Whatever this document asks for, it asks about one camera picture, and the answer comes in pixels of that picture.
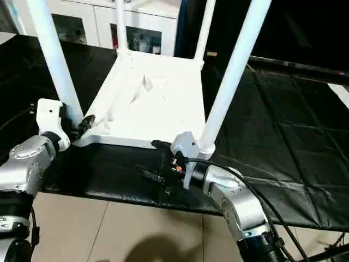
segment glass cabinet door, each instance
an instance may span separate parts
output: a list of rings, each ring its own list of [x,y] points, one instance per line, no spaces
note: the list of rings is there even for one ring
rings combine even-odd
[[[60,40],[87,45],[85,29],[79,17],[52,14]]]
[[[118,46],[117,27],[110,24],[113,47]],[[129,49],[144,53],[161,54],[161,32],[126,26]]]

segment table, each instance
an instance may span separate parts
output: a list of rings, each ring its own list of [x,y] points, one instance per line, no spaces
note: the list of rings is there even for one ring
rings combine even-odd
[[[113,65],[113,50],[62,43],[82,109],[87,111]],[[37,38],[0,45],[0,123],[38,98],[57,99]],[[202,71],[206,115],[222,73]],[[269,197],[289,225],[348,231],[349,119],[327,84],[246,70],[219,134],[212,160],[239,169]],[[37,132],[33,115],[2,130],[0,162]],[[219,215],[197,191],[170,195],[135,168],[161,170],[162,151],[93,144],[72,147],[47,171],[42,191]]]

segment tiled floor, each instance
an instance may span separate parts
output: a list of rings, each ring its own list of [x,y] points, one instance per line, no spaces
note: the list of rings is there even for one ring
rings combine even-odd
[[[152,207],[39,193],[41,226],[34,262],[241,262],[223,218]],[[287,249],[300,255],[283,228]],[[337,232],[292,228],[309,255]]]

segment black cable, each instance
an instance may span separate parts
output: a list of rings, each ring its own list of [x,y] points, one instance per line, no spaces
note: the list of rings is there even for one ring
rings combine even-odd
[[[15,119],[17,119],[18,117],[24,115],[25,113],[31,111],[31,109],[32,109],[32,107],[30,106],[30,107],[28,107],[28,108],[22,110],[21,112],[19,112],[19,113],[16,114],[15,116],[13,116],[10,120],[7,120],[4,124],[2,124],[2,125],[0,126],[0,131],[1,131],[2,129],[4,129],[4,128],[5,128],[9,123],[11,123],[13,120],[15,120]]]
[[[345,232],[343,232],[340,237],[336,240],[336,242],[333,243],[332,246],[337,246],[339,244],[339,242],[344,239],[344,236],[345,236]]]
[[[34,252],[35,246],[39,243],[39,233],[40,228],[37,225],[37,218],[35,216],[34,208],[32,207],[32,221],[33,221],[33,228],[32,228],[32,253]]]
[[[270,207],[270,209],[273,211],[273,213],[275,214],[275,216],[279,220],[280,224],[285,228],[286,232],[290,236],[290,238],[293,241],[294,245],[299,250],[300,254],[302,255],[302,257],[304,259],[304,261],[305,262],[310,262],[308,256],[305,254],[305,251],[303,250],[303,248],[299,244],[298,240],[296,239],[296,237],[294,236],[294,234],[292,233],[290,228],[286,225],[284,219],[282,218],[280,213],[276,210],[276,208],[273,206],[273,204],[261,192],[259,192],[257,189],[255,189],[254,186],[252,186],[252,184],[250,182],[248,182],[245,178],[243,178],[240,174],[234,172],[233,170],[231,170],[231,169],[229,169],[227,167],[224,167],[224,166],[222,166],[220,164],[217,164],[215,162],[211,162],[211,161],[208,161],[208,160],[197,159],[197,158],[185,158],[184,162],[186,162],[186,163],[187,162],[197,162],[197,163],[215,165],[215,166],[218,166],[219,168],[222,168],[223,170],[225,170],[227,172],[230,172],[230,173],[234,174],[238,179],[240,179],[247,186],[247,188],[249,188],[252,191],[252,193],[255,196],[257,196],[259,199],[262,199]]]

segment white cabinet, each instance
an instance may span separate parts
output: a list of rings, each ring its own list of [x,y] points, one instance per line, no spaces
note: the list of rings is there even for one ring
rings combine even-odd
[[[115,48],[115,8],[94,6],[100,46]],[[177,19],[125,11],[127,39],[132,50],[173,56],[175,52]]]
[[[28,35],[37,36],[26,0],[13,0]],[[125,4],[129,48],[173,56],[182,0],[131,0]],[[113,0],[47,0],[60,40],[117,46]]]
[[[27,1],[14,0],[28,35],[37,36]],[[47,0],[61,40],[100,46],[93,6],[63,0]]]

